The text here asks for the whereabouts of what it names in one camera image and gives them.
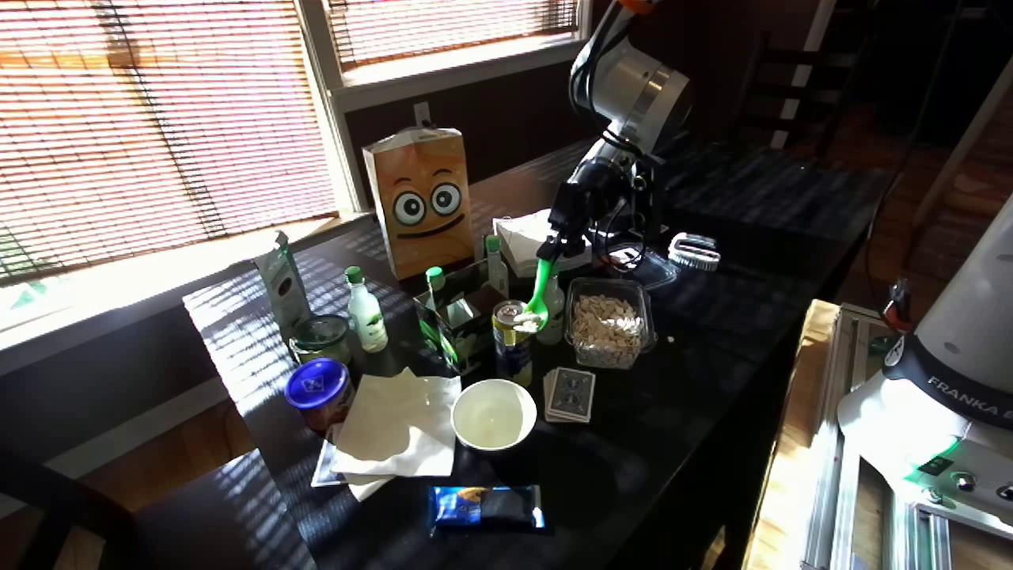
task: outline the cardboard robot head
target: cardboard robot head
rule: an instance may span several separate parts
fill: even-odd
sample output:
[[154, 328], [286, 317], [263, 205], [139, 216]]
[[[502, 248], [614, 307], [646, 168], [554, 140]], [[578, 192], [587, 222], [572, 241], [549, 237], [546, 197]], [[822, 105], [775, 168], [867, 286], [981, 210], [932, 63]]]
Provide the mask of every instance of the cardboard robot head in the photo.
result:
[[397, 278], [476, 256], [458, 130], [403, 130], [363, 150]]

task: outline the white paper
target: white paper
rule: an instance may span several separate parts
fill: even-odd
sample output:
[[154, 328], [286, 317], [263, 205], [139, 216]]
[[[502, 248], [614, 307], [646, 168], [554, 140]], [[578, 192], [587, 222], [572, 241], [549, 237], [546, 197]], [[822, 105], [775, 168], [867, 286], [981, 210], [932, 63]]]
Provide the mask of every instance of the white paper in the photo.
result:
[[351, 496], [360, 503], [373, 496], [389, 480], [383, 476], [346, 476]]
[[413, 372], [360, 376], [351, 412], [333, 438], [339, 471], [446, 480], [455, 450], [451, 408], [458, 394], [458, 376], [414, 376]]
[[[550, 235], [549, 210], [516, 216], [516, 219], [493, 219], [493, 235], [502, 237], [502, 253], [507, 253], [510, 268], [518, 278], [531, 278], [535, 262], [538, 262], [538, 248]], [[566, 268], [587, 265], [590, 260], [593, 260], [593, 253], [587, 248], [578, 256], [559, 256], [557, 268], [566, 273]]]
[[341, 484], [348, 481], [339, 471], [339, 450], [330, 445], [330, 438], [322, 438], [309, 487], [341, 487]]

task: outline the can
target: can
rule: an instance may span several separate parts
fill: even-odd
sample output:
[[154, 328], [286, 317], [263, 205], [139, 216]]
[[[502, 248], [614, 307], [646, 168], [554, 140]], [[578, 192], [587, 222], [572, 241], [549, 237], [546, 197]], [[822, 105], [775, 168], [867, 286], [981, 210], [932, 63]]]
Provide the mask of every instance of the can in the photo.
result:
[[497, 375], [510, 376], [522, 386], [531, 383], [531, 340], [535, 317], [524, 301], [500, 301], [490, 317], [493, 350], [497, 350]]

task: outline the window blind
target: window blind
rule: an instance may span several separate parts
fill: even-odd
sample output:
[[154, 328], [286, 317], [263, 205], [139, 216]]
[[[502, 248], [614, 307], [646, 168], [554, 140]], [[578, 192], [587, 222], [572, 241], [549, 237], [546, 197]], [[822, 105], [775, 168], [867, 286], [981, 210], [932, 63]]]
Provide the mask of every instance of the window blind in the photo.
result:
[[578, 0], [330, 0], [341, 70], [502, 38], [575, 32]]
[[333, 210], [290, 0], [0, 3], [0, 286]]

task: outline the table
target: table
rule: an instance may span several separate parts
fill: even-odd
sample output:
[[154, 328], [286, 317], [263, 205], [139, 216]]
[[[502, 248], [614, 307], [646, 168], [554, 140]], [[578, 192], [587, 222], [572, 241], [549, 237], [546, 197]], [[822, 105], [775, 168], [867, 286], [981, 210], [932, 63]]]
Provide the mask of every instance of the table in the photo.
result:
[[[476, 183], [476, 237], [487, 233], [490, 216], [549, 205], [584, 152], [587, 147], [566, 147]], [[801, 178], [780, 190], [761, 188], [764, 192], [747, 199], [749, 168], [728, 164], [744, 164], [749, 155], [757, 164], [801, 168]], [[877, 173], [849, 173], [849, 183], [822, 188], [826, 178], [808, 164], [757, 150], [686, 152], [671, 168], [676, 171], [659, 178], [665, 183], [654, 212], [671, 225], [720, 235], [723, 268], [684, 273], [652, 294], [659, 345], [633, 372], [598, 375], [590, 428], [538, 420], [518, 450], [500, 455], [458, 447], [451, 481], [546, 487], [554, 521], [546, 535], [432, 540], [435, 481], [399, 480], [363, 503], [346, 487], [309, 491], [319, 440], [282, 396], [293, 363], [252, 262], [185, 297], [319, 567], [676, 567], [698, 563], [723, 527], [731, 561], [740, 561], [801, 317], [853, 262], [886, 188]], [[785, 192], [801, 204], [794, 216], [785, 216]], [[780, 204], [780, 212], [766, 216], [764, 199]], [[341, 312], [348, 262], [373, 278], [392, 336], [386, 354], [358, 354], [355, 369], [397, 375], [413, 363], [414, 375], [428, 375], [428, 361], [419, 358], [413, 281], [389, 278], [373, 219], [341, 225], [297, 249], [315, 312]], [[535, 376], [550, 363], [572, 363], [572, 352], [535, 352]]]

